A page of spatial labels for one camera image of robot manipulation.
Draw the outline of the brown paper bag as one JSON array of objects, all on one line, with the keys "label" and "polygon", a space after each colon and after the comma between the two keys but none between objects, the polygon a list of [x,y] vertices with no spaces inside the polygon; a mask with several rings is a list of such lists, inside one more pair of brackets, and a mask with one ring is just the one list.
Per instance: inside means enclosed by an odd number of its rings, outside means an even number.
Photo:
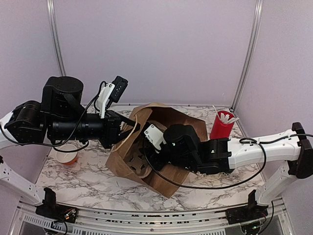
[{"label": "brown paper bag", "polygon": [[189,171],[187,169],[167,164],[159,174],[152,170],[146,178],[141,179],[127,166],[124,158],[133,145],[138,145],[140,152],[146,158],[148,149],[143,148],[143,127],[146,123],[154,124],[162,132],[174,124],[191,125],[200,141],[207,141],[206,123],[204,120],[189,116],[158,102],[135,107],[129,118],[135,120],[135,116],[140,123],[140,130],[129,135],[124,143],[119,142],[113,147],[106,161],[106,167],[117,177],[140,183],[150,190],[170,198],[188,176]]}]

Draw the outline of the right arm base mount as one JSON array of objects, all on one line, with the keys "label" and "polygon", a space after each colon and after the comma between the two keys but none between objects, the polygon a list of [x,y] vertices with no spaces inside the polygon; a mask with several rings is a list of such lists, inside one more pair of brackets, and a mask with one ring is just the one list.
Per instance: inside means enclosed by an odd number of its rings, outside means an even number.
[{"label": "right arm base mount", "polygon": [[248,222],[268,215],[268,206],[261,206],[256,201],[256,190],[248,195],[248,203],[245,206],[230,208],[225,211],[228,223],[236,224]]}]

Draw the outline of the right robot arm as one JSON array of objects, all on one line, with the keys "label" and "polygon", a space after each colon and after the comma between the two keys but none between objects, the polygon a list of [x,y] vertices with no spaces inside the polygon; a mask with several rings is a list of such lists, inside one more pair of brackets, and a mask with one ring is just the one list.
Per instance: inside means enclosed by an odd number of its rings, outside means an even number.
[{"label": "right robot arm", "polygon": [[172,164],[194,173],[231,173],[250,164],[282,161],[264,186],[249,194],[242,215],[253,219],[288,185],[313,174],[313,147],[301,123],[275,135],[258,138],[222,138],[201,141],[191,125],[175,124],[165,131],[151,124],[144,130],[151,149],[146,155],[152,169],[160,172]]}]

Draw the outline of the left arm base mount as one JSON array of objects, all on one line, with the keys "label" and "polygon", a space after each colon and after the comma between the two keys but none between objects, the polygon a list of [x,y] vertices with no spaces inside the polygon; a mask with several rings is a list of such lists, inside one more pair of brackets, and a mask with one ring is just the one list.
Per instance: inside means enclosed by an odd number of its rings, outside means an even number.
[{"label": "left arm base mount", "polygon": [[56,202],[56,193],[50,188],[44,188],[45,197],[42,204],[36,207],[35,213],[47,218],[75,223],[78,209],[65,206]]}]

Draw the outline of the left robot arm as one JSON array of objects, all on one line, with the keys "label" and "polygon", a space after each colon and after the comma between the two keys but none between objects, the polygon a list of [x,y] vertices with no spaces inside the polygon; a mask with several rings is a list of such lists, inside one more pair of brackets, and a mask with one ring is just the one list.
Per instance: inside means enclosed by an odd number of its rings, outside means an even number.
[{"label": "left robot arm", "polygon": [[83,82],[52,76],[43,87],[41,102],[24,102],[0,120],[1,147],[41,145],[61,151],[68,141],[79,141],[81,151],[96,140],[110,149],[140,130],[138,121],[110,110],[127,86],[128,80],[121,76],[111,83],[102,81],[90,101],[96,112],[88,113],[88,107],[81,105]]}]

